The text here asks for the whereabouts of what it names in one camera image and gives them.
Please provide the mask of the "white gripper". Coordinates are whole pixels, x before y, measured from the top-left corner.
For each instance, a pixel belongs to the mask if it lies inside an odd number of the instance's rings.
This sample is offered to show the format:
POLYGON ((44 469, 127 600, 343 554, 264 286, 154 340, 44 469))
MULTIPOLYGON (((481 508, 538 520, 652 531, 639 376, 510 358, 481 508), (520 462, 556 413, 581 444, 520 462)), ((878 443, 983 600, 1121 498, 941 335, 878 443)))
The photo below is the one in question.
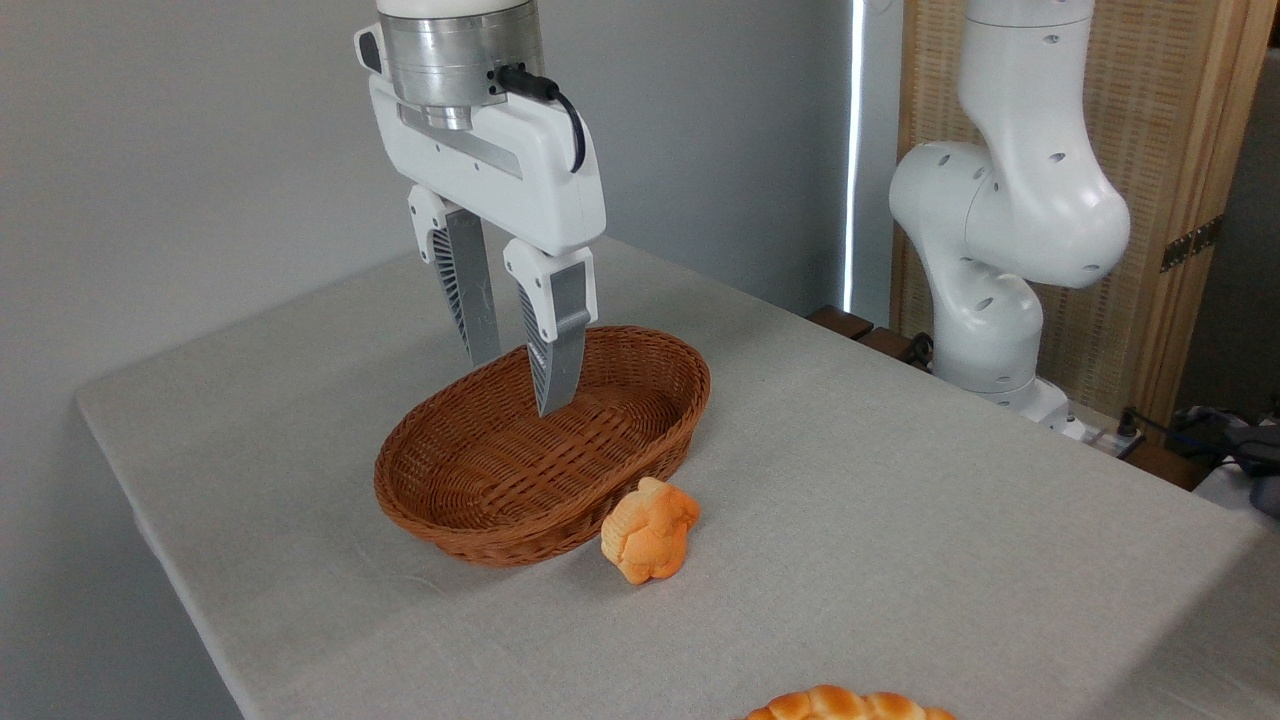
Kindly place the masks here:
POLYGON ((539 27, 369 26, 355 49, 387 156, 416 183, 419 254, 471 363, 500 356, 483 219, 517 237, 503 263, 518 286, 538 413, 558 411, 577 392, 599 318, 585 246, 605 231, 605 204, 590 133, 541 76, 539 27))

